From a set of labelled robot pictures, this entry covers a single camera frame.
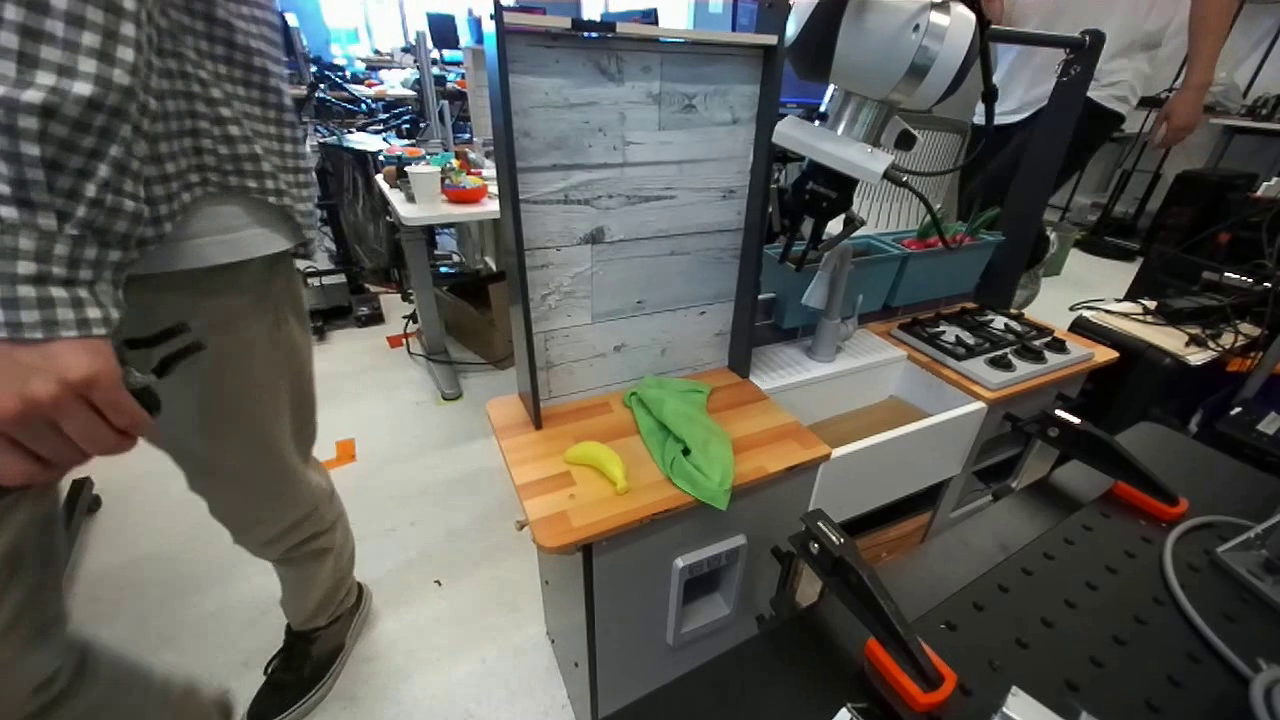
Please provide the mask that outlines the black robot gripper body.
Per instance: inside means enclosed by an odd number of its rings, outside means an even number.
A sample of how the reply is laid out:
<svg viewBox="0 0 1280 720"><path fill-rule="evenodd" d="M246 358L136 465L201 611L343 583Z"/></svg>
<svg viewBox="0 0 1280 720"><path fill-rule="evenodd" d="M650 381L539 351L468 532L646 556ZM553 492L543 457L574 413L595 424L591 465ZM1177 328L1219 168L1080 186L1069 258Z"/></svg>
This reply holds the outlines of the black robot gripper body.
<svg viewBox="0 0 1280 720"><path fill-rule="evenodd" d="M779 195L779 262L803 268L810 258L823 248L827 223L854 212L854 193L854 177L818 161L795 161Z"/></svg>

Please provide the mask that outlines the person's hand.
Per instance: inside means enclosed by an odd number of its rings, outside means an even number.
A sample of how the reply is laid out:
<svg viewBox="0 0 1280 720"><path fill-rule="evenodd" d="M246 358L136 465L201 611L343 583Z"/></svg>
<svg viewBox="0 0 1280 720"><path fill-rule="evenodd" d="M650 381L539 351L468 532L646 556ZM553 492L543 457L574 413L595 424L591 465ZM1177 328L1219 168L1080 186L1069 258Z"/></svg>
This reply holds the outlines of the person's hand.
<svg viewBox="0 0 1280 720"><path fill-rule="evenodd" d="M92 457L122 457L153 433L110 341L0 346L0 489L66 479Z"/></svg>

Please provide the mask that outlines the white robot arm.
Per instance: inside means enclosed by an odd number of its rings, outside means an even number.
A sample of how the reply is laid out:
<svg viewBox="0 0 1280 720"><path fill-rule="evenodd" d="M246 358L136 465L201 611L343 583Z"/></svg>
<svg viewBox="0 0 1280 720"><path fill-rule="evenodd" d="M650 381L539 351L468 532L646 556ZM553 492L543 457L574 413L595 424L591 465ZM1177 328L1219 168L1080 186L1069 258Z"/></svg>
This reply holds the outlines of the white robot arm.
<svg viewBox="0 0 1280 720"><path fill-rule="evenodd" d="M881 146L892 111L928 111L967 78L982 14L967 0L792 0L783 56L823 84L822 116L783 111L774 146L799 161L779 203L779 262L813 263L859 186L895 186Z"/></svg>

